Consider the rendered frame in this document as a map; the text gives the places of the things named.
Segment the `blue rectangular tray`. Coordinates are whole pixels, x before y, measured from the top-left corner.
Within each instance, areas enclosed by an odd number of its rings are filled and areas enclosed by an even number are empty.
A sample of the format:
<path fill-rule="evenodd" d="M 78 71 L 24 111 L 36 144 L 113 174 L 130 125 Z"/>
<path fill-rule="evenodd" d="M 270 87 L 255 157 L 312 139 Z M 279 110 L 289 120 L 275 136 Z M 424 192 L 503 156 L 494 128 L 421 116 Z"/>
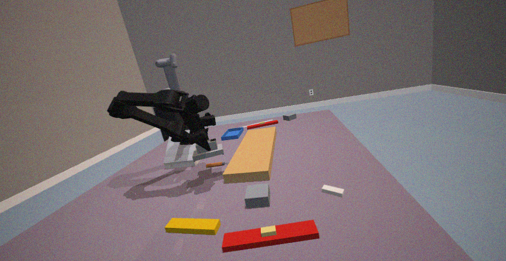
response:
<path fill-rule="evenodd" d="M 233 139 L 239 139 L 243 132 L 243 127 L 228 129 L 223 136 L 221 136 L 221 140 L 233 140 Z"/>

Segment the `red flat bar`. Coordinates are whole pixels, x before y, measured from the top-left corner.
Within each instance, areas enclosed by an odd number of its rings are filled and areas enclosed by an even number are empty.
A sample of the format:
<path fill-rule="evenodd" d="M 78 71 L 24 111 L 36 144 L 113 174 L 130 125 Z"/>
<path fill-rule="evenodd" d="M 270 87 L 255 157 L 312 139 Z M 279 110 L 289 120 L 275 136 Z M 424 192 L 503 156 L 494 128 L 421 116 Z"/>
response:
<path fill-rule="evenodd" d="M 263 121 L 263 122 L 260 122 L 259 124 L 253 124 L 253 125 L 247 126 L 247 128 L 253 129 L 253 128 L 268 126 L 268 125 L 277 124 L 277 123 L 278 123 L 278 120 L 268 121 L 268 122 Z"/>
<path fill-rule="evenodd" d="M 223 253 L 319 239 L 314 220 L 224 233 Z"/>

